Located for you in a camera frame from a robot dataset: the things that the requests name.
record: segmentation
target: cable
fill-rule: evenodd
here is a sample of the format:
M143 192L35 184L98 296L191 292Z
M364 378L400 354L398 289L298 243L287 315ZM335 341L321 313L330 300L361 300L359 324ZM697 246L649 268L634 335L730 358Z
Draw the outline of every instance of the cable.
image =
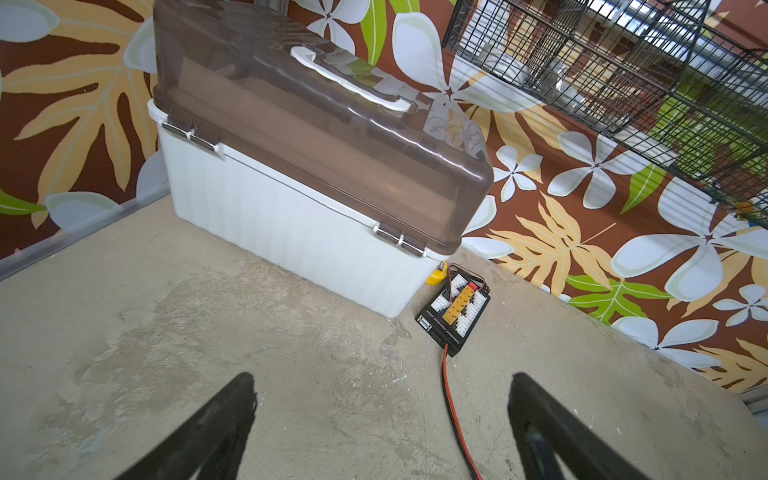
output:
M448 264L448 285L449 285L449 288L448 288L448 300L449 300L449 302L453 303L453 295L452 295L452 287L451 287L451 285L452 285L451 268L456 268L457 270L459 270L459 269L464 270L466 273L469 273L470 275L473 275L473 276L476 276L477 278L479 278L482 281L482 285L478 286L478 290L482 290L482 288L485 286L485 279L482 276L479 276L477 273L475 273L475 272L473 272L473 271L471 271L471 270L469 270L469 269L467 269L467 268L465 268L465 267L463 267L461 265L458 265L457 263L449 263Z
M472 460L472 456L469 454L467 448L467 442L464 441L464 434L462 433L462 426L458 423L458 416L456 415L456 408L453 405L453 398L451 397L451 389L448 387L448 370L446 368L448 358L448 344L445 344L445 349L442 352L442 394L445 397L445 404L448 407L448 414L451 418L451 426L453 427L453 433L456 435L456 441L459 448L462 450L464 460L467 462L470 474L472 474L472 480L482 480L480 471Z

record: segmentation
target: wire cage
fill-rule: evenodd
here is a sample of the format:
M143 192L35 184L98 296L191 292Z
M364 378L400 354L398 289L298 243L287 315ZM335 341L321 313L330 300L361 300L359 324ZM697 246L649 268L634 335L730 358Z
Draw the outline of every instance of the wire cage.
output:
M708 0L457 0L443 46L768 227L768 55Z

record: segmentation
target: white box base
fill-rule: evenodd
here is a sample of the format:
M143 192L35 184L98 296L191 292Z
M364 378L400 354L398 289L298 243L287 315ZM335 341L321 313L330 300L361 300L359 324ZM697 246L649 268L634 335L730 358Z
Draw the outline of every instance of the white box base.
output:
M388 318L448 259L385 242L373 219L233 148L217 156L168 133L148 107L180 218Z

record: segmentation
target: metal latch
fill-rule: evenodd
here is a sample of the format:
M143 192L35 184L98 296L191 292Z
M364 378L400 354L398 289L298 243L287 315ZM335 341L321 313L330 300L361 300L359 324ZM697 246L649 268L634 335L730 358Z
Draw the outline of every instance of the metal latch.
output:
M164 129L171 132L173 135L176 135L179 138L186 138L203 150L216 154L222 160L224 159L220 149L217 148L218 141L216 143L208 141L196 133L197 129L199 128L198 125L195 125L191 122L184 123L171 117L170 115L168 115L168 118L165 122L163 122L162 125Z
M384 240L394 243L406 252L416 256L424 256L424 243L414 240L411 237L407 237L405 234L400 233L398 230L386 225L385 223L378 223L373 227L373 232Z

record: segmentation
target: concrete floor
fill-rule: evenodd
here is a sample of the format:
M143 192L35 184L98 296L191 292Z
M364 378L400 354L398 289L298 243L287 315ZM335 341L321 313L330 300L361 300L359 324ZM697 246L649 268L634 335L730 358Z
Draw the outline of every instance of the concrete floor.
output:
M505 406L526 371L651 478L765 478L736 396L469 253L492 301L449 378L486 479L523 478ZM111 478L240 371L240 478L468 478L441 351L174 216L170 198L0 283L0 478Z

